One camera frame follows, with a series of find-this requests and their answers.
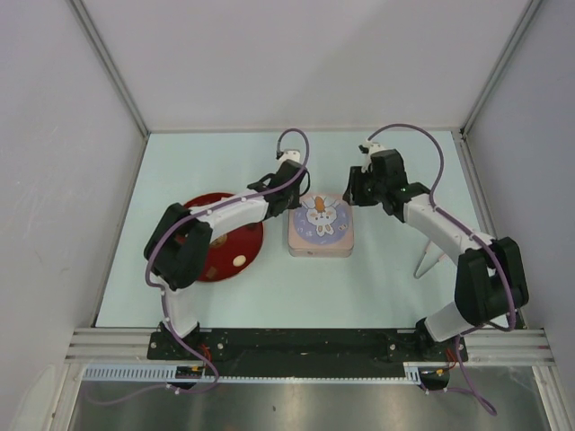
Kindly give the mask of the red round plate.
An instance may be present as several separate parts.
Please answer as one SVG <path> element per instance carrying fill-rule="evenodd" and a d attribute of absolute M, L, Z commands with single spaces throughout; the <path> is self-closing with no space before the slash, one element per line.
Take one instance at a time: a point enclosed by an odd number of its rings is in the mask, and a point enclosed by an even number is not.
<path fill-rule="evenodd" d="M 263 244 L 263 220 L 267 203 L 263 198 L 211 193 L 192 200 L 186 208 L 195 218 L 175 235 L 181 246 L 185 274 L 191 283 L 217 282 L 242 272 L 257 257 Z M 246 257 L 241 267 L 233 265 L 238 255 Z M 206 273 L 216 268 L 208 279 Z"/>

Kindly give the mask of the metal tin box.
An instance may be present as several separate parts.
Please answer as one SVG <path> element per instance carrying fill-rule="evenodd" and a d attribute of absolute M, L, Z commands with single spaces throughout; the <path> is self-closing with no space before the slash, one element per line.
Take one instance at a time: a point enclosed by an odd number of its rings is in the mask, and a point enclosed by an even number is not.
<path fill-rule="evenodd" d="M 353 251 L 352 244 L 303 244 L 289 245 L 291 256 L 298 258 L 347 258 Z"/>

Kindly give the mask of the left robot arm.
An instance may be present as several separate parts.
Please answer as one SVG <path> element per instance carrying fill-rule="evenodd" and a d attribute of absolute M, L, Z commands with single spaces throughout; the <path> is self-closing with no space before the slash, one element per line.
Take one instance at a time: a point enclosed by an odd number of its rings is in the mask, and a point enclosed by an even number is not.
<path fill-rule="evenodd" d="M 195 209 L 179 203 L 166 208 L 144 250 L 145 281 L 161 291 L 164 326 L 171 332 L 166 346 L 178 358 L 193 356 L 199 347 L 190 286 L 206 267 L 211 243 L 298 207 L 306 174 L 304 165 L 286 160 L 230 198 Z"/>

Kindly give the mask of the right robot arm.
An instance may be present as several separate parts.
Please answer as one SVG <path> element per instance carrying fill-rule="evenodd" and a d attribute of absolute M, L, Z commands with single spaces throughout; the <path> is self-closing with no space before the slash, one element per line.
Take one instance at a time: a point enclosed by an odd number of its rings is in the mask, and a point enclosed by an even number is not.
<path fill-rule="evenodd" d="M 361 145 L 366 156 L 349 170 L 343 199 L 351 206 L 379 205 L 390 216 L 424 234 L 456 265 L 453 300 L 415 325 L 414 348 L 435 360 L 447 341 L 507 319 L 506 331 L 517 326 L 517 310 L 529 301 L 518 244 L 472 230 L 439 206 L 435 190 L 409 182 L 400 153 L 381 145 Z"/>

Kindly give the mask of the metal tin lid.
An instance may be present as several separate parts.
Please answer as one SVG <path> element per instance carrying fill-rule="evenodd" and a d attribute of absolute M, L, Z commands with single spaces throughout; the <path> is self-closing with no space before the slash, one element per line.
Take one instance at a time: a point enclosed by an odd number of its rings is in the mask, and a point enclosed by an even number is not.
<path fill-rule="evenodd" d="M 301 207 L 288 214 L 287 244 L 352 244 L 354 247 L 351 206 L 339 195 L 308 193 Z"/>

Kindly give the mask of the pink cat paw tongs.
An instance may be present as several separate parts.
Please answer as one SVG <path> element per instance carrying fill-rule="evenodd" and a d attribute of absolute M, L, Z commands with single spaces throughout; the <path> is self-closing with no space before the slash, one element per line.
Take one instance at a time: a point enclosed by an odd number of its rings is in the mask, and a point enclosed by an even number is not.
<path fill-rule="evenodd" d="M 434 242 L 428 240 L 413 270 L 413 277 L 421 279 L 446 257 L 447 255 Z"/>

